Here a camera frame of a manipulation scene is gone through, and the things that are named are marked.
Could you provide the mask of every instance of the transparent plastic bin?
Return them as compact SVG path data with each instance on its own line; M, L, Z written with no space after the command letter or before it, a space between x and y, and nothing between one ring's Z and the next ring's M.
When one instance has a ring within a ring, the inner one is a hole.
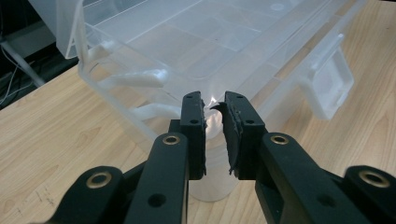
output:
M191 181L190 193L204 201L225 197L237 183L228 176L221 115L208 108L236 91L270 131L303 99L319 118L330 119L353 85L339 48L343 29L365 2L30 1L40 15L55 7L56 24L48 25L58 48L66 58L80 58L80 76L113 105L143 149L167 131L169 119L179 118L185 94L202 93L208 176Z

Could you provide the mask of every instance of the screw hole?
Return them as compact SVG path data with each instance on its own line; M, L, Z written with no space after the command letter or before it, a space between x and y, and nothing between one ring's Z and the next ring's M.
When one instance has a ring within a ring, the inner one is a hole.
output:
M151 207L161 207L166 202L166 197L163 194L153 194L148 198L148 204Z
M384 176L372 171L360 171L359 177L367 184L378 188L384 189L390 186L389 181Z
M96 173L90 176L87 180L87 187L90 189L99 189L106 186L111 180L111 174L106 172Z
M278 145L286 145L289 142L289 139L281 135L274 135L271 136L271 141Z
M166 136L163 139L163 143L166 145L175 145L180 142L180 138L174 135Z
M321 205L325 207L335 207L335 200L327 195L327 194L321 194L317 197L318 202L320 202Z

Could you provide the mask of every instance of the plastic container handle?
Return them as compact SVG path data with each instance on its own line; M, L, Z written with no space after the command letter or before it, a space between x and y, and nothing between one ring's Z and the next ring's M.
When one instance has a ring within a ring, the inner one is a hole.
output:
M306 100L319 119L333 117L354 83L340 48L343 39L344 35L338 35L332 44L317 55L307 74L300 79Z

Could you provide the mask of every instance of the wood grain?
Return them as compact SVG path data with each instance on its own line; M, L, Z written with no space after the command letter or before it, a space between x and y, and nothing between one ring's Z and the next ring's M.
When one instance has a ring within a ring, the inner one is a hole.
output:
M369 0L343 46L356 83L332 120L304 103L283 132L338 175L367 164L396 175L396 4ZM0 112L0 223L42 222L84 171L147 158L73 68ZM189 200L189 223L265 223L254 183L215 203Z

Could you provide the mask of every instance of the wooden table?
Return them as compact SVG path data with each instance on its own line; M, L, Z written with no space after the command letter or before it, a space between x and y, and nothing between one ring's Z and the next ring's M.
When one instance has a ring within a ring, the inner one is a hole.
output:
M318 164L342 175L367 164L396 175L396 4L369 0L352 22L344 53L356 78L330 120L307 104L288 121ZM48 219L84 171L110 165L126 171L146 159L109 106L73 68L0 112L0 222ZM190 223L263 223L252 181L225 199L190 198Z

